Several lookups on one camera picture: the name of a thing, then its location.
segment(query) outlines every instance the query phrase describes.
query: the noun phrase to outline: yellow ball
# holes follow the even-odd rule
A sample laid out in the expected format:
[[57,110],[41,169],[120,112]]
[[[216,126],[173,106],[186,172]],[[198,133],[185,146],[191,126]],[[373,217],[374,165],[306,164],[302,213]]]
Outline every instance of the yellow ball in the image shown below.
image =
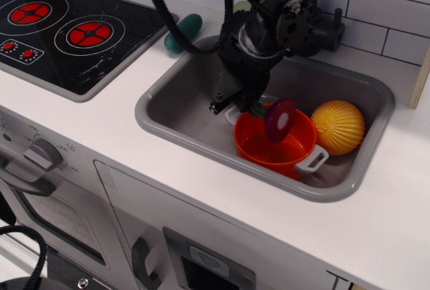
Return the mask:
[[334,100],[323,103],[310,119],[315,125],[316,143],[333,156],[353,151],[363,140],[364,117],[350,102]]

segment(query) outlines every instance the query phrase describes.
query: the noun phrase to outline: black stovetop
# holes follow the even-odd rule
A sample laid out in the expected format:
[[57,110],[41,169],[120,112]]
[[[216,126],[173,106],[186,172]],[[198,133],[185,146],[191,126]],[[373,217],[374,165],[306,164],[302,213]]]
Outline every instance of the black stovetop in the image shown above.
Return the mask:
[[86,101],[163,26],[156,10],[125,0],[0,0],[0,68]]

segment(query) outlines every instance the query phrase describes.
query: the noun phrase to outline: oven handle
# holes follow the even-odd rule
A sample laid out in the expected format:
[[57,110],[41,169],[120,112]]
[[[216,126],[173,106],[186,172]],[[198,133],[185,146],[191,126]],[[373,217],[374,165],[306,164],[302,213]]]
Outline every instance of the oven handle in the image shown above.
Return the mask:
[[36,181],[25,181],[10,173],[5,169],[8,163],[7,159],[2,158],[0,157],[0,160],[2,160],[0,161],[0,179],[3,179],[10,187],[23,193],[43,197],[47,197],[55,191],[55,185],[43,178],[39,178]]
[[132,247],[132,268],[134,276],[148,290],[157,290],[161,285],[160,277],[152,272],[148,275],[145,259],[149,254],[149,247],[143,238],[139,238]]

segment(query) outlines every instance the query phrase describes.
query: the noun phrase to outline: oven door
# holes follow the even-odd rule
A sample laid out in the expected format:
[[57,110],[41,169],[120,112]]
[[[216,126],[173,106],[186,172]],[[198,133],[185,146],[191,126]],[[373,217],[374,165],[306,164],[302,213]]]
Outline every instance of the oven door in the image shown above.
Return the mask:
[[0,193],[20,224],[37,230],[48,245],[101,283],[138,289],[110,219],[109,204],[54,173],[42,177],[49,186],[46,193],[44,187],[38,195],[19,190],[19,178],[5,174],[4,162],[3,158]]

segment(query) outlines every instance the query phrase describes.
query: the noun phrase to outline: sink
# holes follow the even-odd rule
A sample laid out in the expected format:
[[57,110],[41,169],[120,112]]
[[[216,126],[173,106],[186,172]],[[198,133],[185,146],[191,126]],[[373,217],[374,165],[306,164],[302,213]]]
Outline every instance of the sink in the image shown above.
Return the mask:
[[[211,47],[215,41],[216,37],[206,38],[199,46]],[[394,111],[394,96],[384,83],[301,56],[285,58],[272,69],[261,101],[291,97],[299,110],[311,116],[324,102],[345,100],[360,109],[366,123],[359,148],[343,156],[330,156],[315,173],[294,180],[236,155],[233,128],[224,117],[229,107],[218,115],[209,111],[221,69],[216,54],[184,54],[139,99],[135,109],[139,126],[309,201],[338,201],[359,188]]]

